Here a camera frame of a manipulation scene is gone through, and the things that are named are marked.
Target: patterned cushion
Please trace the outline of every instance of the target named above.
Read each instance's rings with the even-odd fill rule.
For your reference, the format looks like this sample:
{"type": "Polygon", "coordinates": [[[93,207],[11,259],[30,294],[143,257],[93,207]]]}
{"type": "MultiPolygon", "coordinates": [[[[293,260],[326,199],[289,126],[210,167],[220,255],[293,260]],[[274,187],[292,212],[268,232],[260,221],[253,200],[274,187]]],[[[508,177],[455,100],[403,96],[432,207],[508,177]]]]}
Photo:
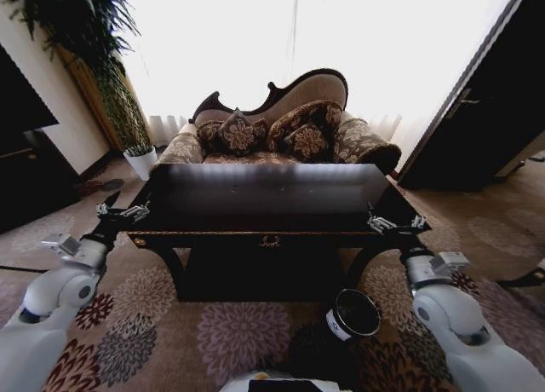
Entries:
{"type": "Polygon", "coordinates": [[[306,124],[284,139],[286,153],[301,162],[321,162],[327,157],[329,144],[315,124],[306,124]]]}
{"type": "Polygon", "coordinates": [[[258,119],[253,124],[236,109],[218,129],[218,135],[229,153],[244,156],[255,150],[265,139],[267,122],[258,119]]]}
{"type": "Polygon", "coordinates": [[[215,119],[198,126],[198,139],[201,140],[207,152],[221,152],[224,150],[223,142],[218,135],[218,130],[220,130],[223,123],[224,121],[215,119]]]}
{"type": "Polygon", "coordinates": [[[152,170],[162,164],[202,164],[203,159],[200,140],[194,134],[182,132],[174,137],[152,170]]]}
{"type": "Polygon", "coordinates": [[[278,152],[259,151],[242,158],[224,153],[211,153],[204,160],[205,164],[298,164],[290,155],[278,152]]]}
{"type": "Polygon", "coordinates": [[[286,113],[272,124],[267,137],[267,149],[282,150],[284,138],[304,124],[313,122],[320,128],[325,139],[332,141],[333,133],[341,122],[342,107],[335,101],[316,100],[286,113]]]}
{"type": "Polygon", "coordinates": [[[401,150],[371,132],[362,119],[343,122],[334,136],[333,162],[336,164],[376,164],[385,175],[398,164],[401,150]]]}

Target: white curtain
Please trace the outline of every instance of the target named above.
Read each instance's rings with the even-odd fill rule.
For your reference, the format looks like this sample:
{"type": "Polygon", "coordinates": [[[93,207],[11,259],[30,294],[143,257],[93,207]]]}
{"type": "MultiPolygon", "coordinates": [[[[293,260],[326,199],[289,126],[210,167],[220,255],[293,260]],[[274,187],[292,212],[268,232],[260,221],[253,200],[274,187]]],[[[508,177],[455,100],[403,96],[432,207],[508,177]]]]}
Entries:
{"type": "Polygon", "coordinates": [[[403,118],[400,143],[426,129],[508,0],[128,1],[141,37],[124,60],[146,115],[190,118],[215,90],[252,109],[269,81],[331,67],[349,112],[403,118]]]}
{"type": "Polygon", "coordinates": [[[253,109],[290,79],[294,0],[128,1],[141,37],[123,61],[148,117],[190,118],[216,90],[253,109]]]}

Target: white flower pot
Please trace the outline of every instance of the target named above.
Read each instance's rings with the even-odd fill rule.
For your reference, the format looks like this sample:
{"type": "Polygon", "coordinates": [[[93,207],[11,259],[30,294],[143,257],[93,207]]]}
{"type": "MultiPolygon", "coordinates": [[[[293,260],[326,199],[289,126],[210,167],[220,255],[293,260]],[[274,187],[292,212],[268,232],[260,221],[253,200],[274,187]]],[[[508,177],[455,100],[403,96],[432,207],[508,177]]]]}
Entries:
{"type": "Polygon", "coordinates": [[[157,162],[157,153],[155,147],[152,151],[142,156],[129,156],[127,151],[123,152],[124,157],[129,161],[135,172],[142,181],[147,181],[150,178],[150,168],[157,162]]]}

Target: patterned rug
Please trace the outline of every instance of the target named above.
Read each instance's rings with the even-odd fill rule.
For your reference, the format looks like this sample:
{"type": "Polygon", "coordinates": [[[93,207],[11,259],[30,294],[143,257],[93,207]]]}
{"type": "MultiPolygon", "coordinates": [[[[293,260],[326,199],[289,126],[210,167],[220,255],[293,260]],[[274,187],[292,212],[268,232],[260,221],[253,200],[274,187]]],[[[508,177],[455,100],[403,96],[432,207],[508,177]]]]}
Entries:
{"type": "MultiPolygon", "coordinates": [[[[125,180],[118,202],[125,206],[142,182],[121,159],[97,181],[114,177],[125,180]]],[[[0,235],[0,264],[54,268],[56,256],[40,249],[39,240],[50,232],[89,231],[95,204],[108,194],[95,192],[0,235]]],[[[545,373],[545,288],[505,291],[495,284],[530,271],[545,255],[545,165],[529,161],[506,182],[478,193],[403,194],[432,225],[433,231],[422,235],[432,250],[461,250],[472,261],[455,284],[478,299],[507,344],[545,373]]],[[[340,251],[345,266],[356,252],[340,251]]],[[[189,250],[178,253],[186,262],[189,250]]],[[[350,345],[358,378],[353,388],[456,390],[441,349],[412,313],[398,255],[378,256],[359,282],[379,305],[382,323],[376,337],[350,345]]],[[[35,277],[0,270],[0,325],[35,277]]],[[[159,257],[121,236],[98,296],[70,328],[45,390],[217,391],[240,372],[290,368],[292,340],[322,316],[318,303],[178,303],[159,257]]]]}

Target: drawer handle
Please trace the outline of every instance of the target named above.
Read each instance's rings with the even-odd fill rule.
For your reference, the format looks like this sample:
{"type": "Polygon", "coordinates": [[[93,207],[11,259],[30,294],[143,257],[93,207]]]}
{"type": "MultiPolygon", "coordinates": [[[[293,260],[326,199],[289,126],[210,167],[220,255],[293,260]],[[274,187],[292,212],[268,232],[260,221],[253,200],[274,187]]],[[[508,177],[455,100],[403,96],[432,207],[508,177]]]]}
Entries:
{"type": "Polygon", "coordinates": [[[260,247],[280,247],[280,236],[263,236],[263,242],[259,244],[260,247]]]}

